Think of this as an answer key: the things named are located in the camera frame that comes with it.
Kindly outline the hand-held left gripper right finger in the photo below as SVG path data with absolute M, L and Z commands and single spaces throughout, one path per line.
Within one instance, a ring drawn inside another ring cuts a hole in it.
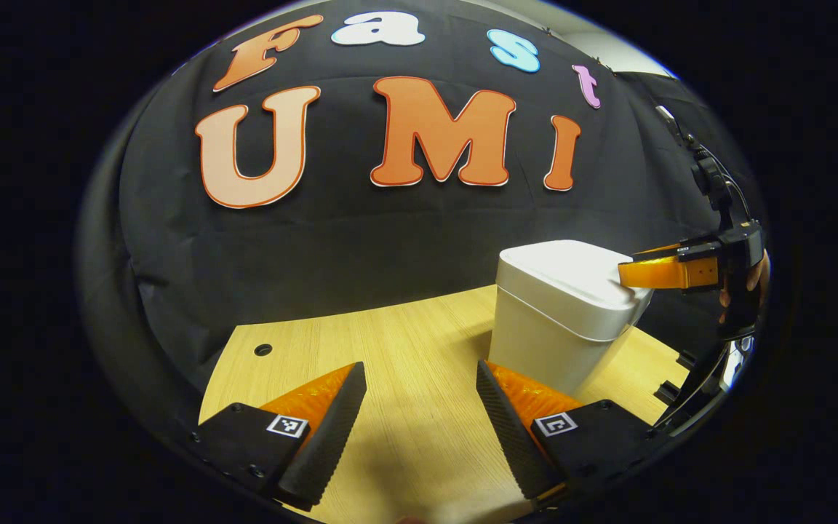
M 612 400 L 581 405 L 486 360 L 476 391 L 526 500 L 542 510 L 625 480 L 656 452 L 656 430 Z

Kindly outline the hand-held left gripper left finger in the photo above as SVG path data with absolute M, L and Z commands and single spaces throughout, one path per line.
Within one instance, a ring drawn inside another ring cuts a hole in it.
M 312 510 L 367 389 L 363 362 L 352 362 L 260 407 L 233 402 L 190 430 L 190 454 L 256 496 Z

